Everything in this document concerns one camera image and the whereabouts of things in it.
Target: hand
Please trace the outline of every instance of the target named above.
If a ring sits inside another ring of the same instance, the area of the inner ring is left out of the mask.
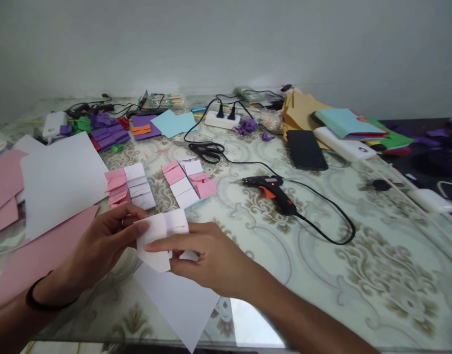
[[[97,216],[67,259],[36,286],[35,300],[63,305],[95,285],[115,266],[126,247],[136,247],[136,239],[148,223],[133,223],[144,218],[147,213],[132,204]]]
[[[144,250],[172,250],[172,273],[192,279],[205,288],[211,288],[218,295],[246,301],[254,296],[254,284],[265,270],[246,256],[215,223],[189,223],[188,226],[189,234],[175,234],[153,241],[147,244]],[[198,262],[179,259],[179,251],[186,250],[199,252]]]

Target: black wristband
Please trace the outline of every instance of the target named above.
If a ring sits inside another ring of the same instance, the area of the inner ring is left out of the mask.
[[[41,279],[36,281],[36,283],[31,285],[31,288],[26,293],[26,305],[28,305],[31,309],[33,309],[35,311],[39,311],[39,312],[58,312],[58,311],[62,311],[63,309],[69,307],[75,301],[77,301],[77,298],[76,298],[74,301],[72,301],[68,304],[62,305],[62,306],[48,306],[48,305],[44,305],[44,304],[37,302],[33,297],[33,291],[34,291],[34,288],[36,287],[36,285],[38,285],[38,283],[41,280],[43,280],[44,278],[46,278],[46,277],[45,276],[42,277]]]

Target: right hand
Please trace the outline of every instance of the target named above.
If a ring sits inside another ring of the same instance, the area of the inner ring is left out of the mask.
[[[246,300],[264,269],[251,260],[213,222],[188,224],[189,234],[175,234],[147,244],[147,252],[197,251],[198,262],[172,257],[171,272],[194,280],[218,295]]]

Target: orange trigger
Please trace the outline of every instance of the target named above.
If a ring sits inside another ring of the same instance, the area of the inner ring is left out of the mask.
[[[259,186],[260,189],[263,189],[265,192],[265,199],[274,199],[276,195],[269,191],[267,188]]]

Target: hot glue gun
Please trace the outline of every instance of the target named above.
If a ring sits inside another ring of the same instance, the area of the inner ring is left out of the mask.
[[[283,184],[283,178],[279,176],[256,176],[247,177],[234,183],[242,183],[246,187],[258,187],[265,192],[265,199],[274,199],[280,208],[282,215],[296,215],[296,206],[290,198],[282,191],[280,186]]]

